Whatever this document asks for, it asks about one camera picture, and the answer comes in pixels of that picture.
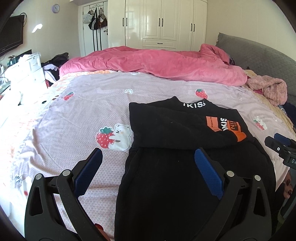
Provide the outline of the operator hand fingertips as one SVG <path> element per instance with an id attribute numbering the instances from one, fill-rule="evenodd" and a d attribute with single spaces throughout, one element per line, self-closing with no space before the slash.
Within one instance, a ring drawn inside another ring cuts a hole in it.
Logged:
<path id="1" fill-rule="evenodd" d="M 104 238 L 107 241 L 110 241 L 109 236 L 107 235 L 107 233 L 104 231 L 103 227 L 101 225 L 99 225 L 98 223 L 95 224 L 96 228 L 100 231 L 100 233 L 104 236 Z"/>

